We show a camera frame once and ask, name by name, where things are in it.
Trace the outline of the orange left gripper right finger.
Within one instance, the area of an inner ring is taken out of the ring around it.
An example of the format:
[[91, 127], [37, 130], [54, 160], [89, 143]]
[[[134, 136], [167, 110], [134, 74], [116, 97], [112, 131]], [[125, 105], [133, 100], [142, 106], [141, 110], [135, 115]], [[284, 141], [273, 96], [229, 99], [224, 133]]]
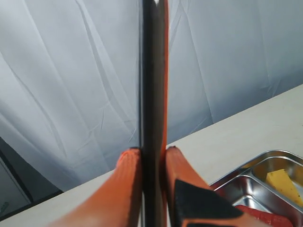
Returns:
[[166, 174], [171, 223], [182, 226], [186, 219], [215, 223], [243, 216], [243, 212], [216, 194], [186, 160], [180, 149], [166, 151]]

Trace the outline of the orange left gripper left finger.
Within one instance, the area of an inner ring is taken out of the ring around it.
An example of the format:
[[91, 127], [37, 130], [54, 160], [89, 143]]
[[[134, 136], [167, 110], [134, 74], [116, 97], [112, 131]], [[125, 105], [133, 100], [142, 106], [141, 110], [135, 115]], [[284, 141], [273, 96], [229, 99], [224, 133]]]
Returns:
[[52, 227], [136, 227], [142, 203], [142, 164], [138, 148], [124, 151], [112, 175], [86, 201]]

